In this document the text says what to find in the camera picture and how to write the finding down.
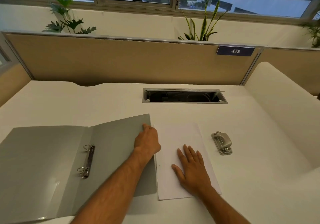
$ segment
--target desk surface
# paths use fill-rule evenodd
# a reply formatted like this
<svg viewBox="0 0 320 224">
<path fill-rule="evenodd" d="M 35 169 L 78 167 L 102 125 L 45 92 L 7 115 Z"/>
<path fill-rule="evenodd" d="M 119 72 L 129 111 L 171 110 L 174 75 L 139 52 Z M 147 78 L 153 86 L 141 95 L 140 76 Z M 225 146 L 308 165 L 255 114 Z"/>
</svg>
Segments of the desk surface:
<svg viewBox="0 0 320 224">
<path fill-rule="evenodd" d="M 142 103 L 143 88 L 224 90 L 228 104 Z M 317 223 L 320 171 L 242 86 L 31 81 L 0 108 L 0 142 L 14 127 L 91 126 L 150 113 L 151 123 L 199 125 L 222 197 L 252 223 Z M 211 138 L 227 133 L 233 154 L 221 156 Z M 68 223 L 72 217 L 50 220 Z M 212 223 L 196 198 L 133 199 L 124 223 Z"/>
</svg>

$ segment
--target philodendron plant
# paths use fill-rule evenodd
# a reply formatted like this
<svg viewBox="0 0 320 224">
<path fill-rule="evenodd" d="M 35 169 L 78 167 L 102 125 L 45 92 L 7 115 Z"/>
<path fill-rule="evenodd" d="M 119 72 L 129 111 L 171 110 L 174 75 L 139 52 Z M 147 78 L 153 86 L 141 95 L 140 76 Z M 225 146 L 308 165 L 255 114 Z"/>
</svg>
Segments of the philodendron plant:
<svg viewBox="0 0 320 224">
<path fill-rule="evenodd" d="M 190 18 L 190 22 L 188 21 L 188 18 L 186 17 L 186 15 L 183 13 L 184 17 L 186 17 L 186 21 L 188 23 L 188 26 L 189 26 L 189 35 L 184 33 L 184 35 L 186 36 L 186 39 L 187 40 L 198 40 L 198 41 L 208 41 L 209 40 L 209 37 L 210 35 L 214 34 L 214 33 L 217 33 L 217 31 L 213 31 L 213 28 L 214 26 L 216 25 L 216 23 L 218 22 L 218 20 L 220 20 L 220 18 L 227 12 L 225 11 L 222 15 L 219 16 L 219 18 L 216 20 L 216 22 L 213 24 L 212 27 L 211 26 L 211 23 L 212 21 L 214 20 L 214 18 L 216 17 L 217 15 L 217 12 L 218 12 L 218 8 L 219 8 L 219 4 L 220 4 L 220 0 L 218 0 L 217 2 L 217 5 L 216 5 L 216 8 L 214 9 L 214 12 L 213 12 L 213 15 L 212 15 L 212 18 L 211 18 L 211 21 L 209 23 L 209 26 L 207 27 L 207 6 L 208 6 L 208 1 L 206 1 L 206 4 L 205 4 L 205 8 L 204 8 L 204 19 L 203 19 L 203 22 L 202 22 L 202 27 L 201 27 L 201 34 L 200 34 L 200 37 L 196 34 L 196 25 L 193 21 L 192 18 Z M 179 40 L 184 40 L 184 38 L 182 36 L 179 36 L 178 37 Z"/>
<path fill-rule="evenodd" d="M 59 4 L 50 3 L 51 11 L 52 13 L 58 13 L 62 15 L 63 21 L 60 20 L 60 22 L 56 21 L 55 23 L 51 21 L 51 23 L 48 24 L 46 26 L 47 28 L 43 31 L 62 32 L 62 30 L 65 27 L 67 27 L 69 33 L 71 33 L 70 29 L 72 29 L 73 32 L 77 34 L 89 34 L 92 31 L 95 31 L 97 29 L 97 27 L 94 26 L 92 28 L 89 27 L 88 29 L 81 28 L 79 32 L 76 32 L 76 27 L 79 24 L 83 24 L 83 18 L 79 20 L 71 19 L 69 15 L 70 9 L 68 9 L 68 7 L 73 0 L 57 0 L 57 1 L 59 2 Z"/>
</svg>

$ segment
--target binder ring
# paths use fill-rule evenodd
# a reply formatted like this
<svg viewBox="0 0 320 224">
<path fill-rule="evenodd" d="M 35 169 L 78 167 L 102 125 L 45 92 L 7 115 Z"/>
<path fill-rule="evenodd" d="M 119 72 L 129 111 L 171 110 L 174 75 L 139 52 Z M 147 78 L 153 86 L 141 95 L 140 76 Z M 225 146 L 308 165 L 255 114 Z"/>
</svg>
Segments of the binder ring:
<svg viewBox="0 0 320 224">
<path fill-rule="evenodd" d="M 77 169 L 78 172 L 84 172 L 86 170 L 88 170 L 88 168 L 81 167 Z"/>
<path fill-rule="evenodd" d="M 94 145 L 85 145 L 84 147 L 83 147 L 83 149 L 85 149 L 85 150 L 90 150 L 92 147 L 93 147 Z"/>
</svg>

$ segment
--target blue sign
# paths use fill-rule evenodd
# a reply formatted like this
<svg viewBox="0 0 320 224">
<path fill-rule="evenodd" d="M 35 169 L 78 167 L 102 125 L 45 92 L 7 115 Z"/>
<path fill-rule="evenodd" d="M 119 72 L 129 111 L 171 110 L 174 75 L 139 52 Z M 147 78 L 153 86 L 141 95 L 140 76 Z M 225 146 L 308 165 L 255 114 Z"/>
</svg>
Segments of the blue sign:
<svg viewBox="0 0 320 224">
<path fill-rule="evenodd" d="M 217 55 L 251 56 L 255 47 L 219 46 Z"/>
</svg>

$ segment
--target sheet of paper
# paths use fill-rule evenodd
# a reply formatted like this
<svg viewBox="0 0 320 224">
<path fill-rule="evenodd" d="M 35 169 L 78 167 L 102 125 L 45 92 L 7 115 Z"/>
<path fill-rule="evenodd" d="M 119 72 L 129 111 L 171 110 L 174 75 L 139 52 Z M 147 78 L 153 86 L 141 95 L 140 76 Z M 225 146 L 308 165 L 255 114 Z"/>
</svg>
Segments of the sheet of paper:
<svg viewBox="0 0 320 224">
<path fill-rule="evenodd" d="M 211 180 L 211 185 L 221 194 L 221 190 L 214 174 L 206 147 L 202 141 L 202 136 L 198 124 L 159 124 L 155 125 L 158 130 L 161 151 L 156 154 L 157 182 L 159 200 L 188 198 L 189 194 L 181 187 L 176 177 L 172 164 L 183 167 L 177 155 L 177 149 L 183 151 L 183 145 L 191 146 L 195 151 L 202 154 L 205 168 Z"/>
</svg>

